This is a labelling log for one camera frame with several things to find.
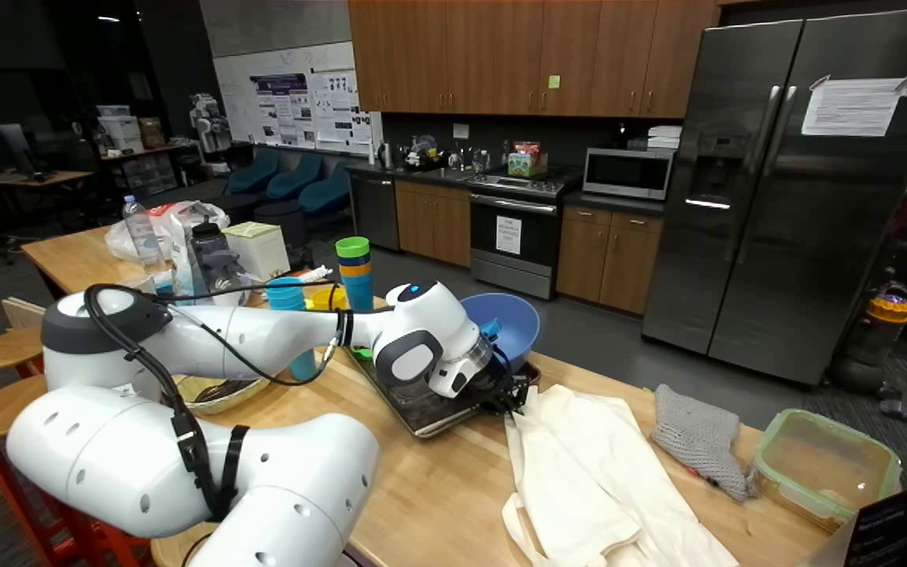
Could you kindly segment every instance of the gray cloth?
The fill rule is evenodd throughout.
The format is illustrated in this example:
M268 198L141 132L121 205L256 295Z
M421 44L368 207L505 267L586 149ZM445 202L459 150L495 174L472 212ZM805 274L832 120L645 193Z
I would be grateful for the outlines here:
M735 461L740 415L655 387L655 432L651 438L684 466L697 468L706 481L725 489L735 502L745 502L745 475Z

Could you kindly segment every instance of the refrigerator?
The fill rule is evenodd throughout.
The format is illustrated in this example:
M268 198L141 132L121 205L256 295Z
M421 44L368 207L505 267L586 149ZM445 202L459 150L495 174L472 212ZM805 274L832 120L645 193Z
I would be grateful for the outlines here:
M641 333L820 385L907 185L907 8L702 30Z

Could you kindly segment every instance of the stove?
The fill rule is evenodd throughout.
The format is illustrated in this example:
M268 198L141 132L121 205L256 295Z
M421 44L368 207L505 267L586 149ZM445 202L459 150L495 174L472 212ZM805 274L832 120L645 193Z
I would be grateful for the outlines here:
M480 175L472 184L474 188L505 193L505 195L522 195L522 198L543 198L556 202L568 188L579 185L579 174L555 174L555 175Z
M561 198L575 174L472 180L472 274L526 295L555 295Z

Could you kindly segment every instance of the whiteboard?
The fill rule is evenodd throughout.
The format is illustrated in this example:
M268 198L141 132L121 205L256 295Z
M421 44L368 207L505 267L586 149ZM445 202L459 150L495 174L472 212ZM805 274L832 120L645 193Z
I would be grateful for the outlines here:
M217 55L215 71L234 141L372 155L383 138L358 109L354 40Z

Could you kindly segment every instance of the lower cabinet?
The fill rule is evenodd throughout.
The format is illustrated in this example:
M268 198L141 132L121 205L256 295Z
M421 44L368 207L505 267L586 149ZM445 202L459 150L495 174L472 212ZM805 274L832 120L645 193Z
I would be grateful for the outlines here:
M568 205L555 288L641 315L659 240L659 217Z
M466 188L398 184L399 248L447 264L472 261L472 198Z

